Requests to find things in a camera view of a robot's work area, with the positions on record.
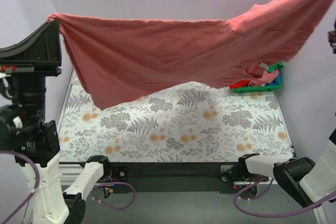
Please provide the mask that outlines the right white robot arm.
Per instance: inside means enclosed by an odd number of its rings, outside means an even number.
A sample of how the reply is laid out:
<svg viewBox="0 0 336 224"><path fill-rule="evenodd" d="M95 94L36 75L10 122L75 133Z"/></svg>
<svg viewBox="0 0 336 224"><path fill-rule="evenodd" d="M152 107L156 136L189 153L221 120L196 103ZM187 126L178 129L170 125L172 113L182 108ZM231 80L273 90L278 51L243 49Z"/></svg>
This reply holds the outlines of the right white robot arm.
<svg viewBox="0 0 336 224"><path fill-rule="evenodd" d="M274 179L303 208L335 202L335 132L317 163L307 157L277 162L260 154L248 154L239 158L237 169L242 180L251 180L255 175Z"/></svg>

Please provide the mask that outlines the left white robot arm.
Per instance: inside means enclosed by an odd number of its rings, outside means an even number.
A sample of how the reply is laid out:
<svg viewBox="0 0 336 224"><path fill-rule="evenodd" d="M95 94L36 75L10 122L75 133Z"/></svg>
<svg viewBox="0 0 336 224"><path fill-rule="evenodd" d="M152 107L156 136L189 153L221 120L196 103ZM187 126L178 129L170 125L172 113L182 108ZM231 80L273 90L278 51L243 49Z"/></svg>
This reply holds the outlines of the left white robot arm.
<svg viewBox="0 0 336 224"><path fill-rule="evenodd" d="M111 178L107 157L90 157L67 191L61 188L55 121L46 122L46 78L61 74L59 23L45 22L1 49L1 153L14 155L26 176L33 223L81 223L95 184Z"/></svg>

